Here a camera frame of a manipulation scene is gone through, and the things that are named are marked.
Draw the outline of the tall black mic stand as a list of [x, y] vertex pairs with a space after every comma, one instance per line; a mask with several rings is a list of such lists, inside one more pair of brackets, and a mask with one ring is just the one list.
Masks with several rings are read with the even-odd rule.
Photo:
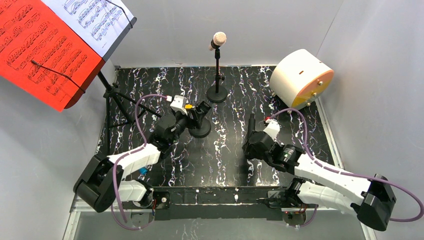
[[220, 82], [223, 81], [225, 77], [220, 72], [221, 53], [219, 48], [215, 49], [214, 57], [215, 57], [214, 86], [211, 86], [207, 90], [206, 96], [213, 103], [221, 103], [227, 98], [228, 91], [225, 87], [220, 87]]

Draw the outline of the pink-headed microphone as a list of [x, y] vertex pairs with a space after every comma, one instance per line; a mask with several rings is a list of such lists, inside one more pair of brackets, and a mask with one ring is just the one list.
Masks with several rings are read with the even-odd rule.
[[211, 40], [211, 42], [208, 46], [208, 49], [210, 51], [217, 50], [222, 45], [224, 45], [226, 43], [226, 41], [227, 41], [227, 35], [224, 32], [222, 32], [222, 31], [216, 32], [213, 35], [213, 38], [212, 38], [212, 40]]

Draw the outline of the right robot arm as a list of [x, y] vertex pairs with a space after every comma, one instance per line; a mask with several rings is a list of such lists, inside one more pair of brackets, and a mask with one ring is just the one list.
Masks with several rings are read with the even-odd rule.
[[263, 160], [295, 177], [285, 194], [293, 203], [337, 209], [355, 215], [374, 230], [387, 230], [397, 199], [385, 176], [353, 176], [319, 159], [310, 159], [297, 146], [278, 144], [264, 131], [249, 133], [242, 149], [247, 159]]

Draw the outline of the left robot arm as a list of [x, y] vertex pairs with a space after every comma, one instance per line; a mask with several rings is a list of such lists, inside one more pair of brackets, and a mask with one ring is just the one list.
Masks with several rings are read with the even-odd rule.
[[94, 155], [79, 179], [73, 192], [97, 213], [104, 212], [113, 203], [122, 208], [123, 202], [143, 202], [152, 189], [140, 180], [126, 180], [139, 169], [166, 159], [172, 144], [186, 130], [196, 138], [206, 137], [212, 129], [211, 122], [194, 110], [193, 118], [180, 111], [163, 115], [147, 143], [120, 154]]

